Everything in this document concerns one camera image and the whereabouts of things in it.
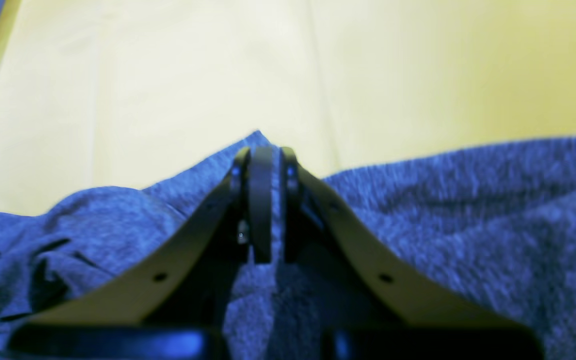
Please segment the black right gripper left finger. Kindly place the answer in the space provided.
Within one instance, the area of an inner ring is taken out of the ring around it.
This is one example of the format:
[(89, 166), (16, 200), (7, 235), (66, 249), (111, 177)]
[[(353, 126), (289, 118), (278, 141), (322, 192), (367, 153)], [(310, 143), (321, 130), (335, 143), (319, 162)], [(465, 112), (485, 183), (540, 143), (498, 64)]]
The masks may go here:
[(274, 151), (230, 170), (153, 254), (99, 289), (13, 332), (19, 360), (227, 360), (222, 326), (239, 269), (272, 258)]

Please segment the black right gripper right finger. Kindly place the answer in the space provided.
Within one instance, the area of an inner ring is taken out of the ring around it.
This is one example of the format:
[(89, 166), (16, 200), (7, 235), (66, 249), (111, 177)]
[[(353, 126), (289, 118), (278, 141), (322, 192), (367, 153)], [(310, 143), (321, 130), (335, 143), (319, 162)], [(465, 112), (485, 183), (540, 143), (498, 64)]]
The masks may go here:
[(323, 360), (541, 360), (526, 326), (419, 273), (349, 205), (279, 151), (284, 260), (314, 287)]

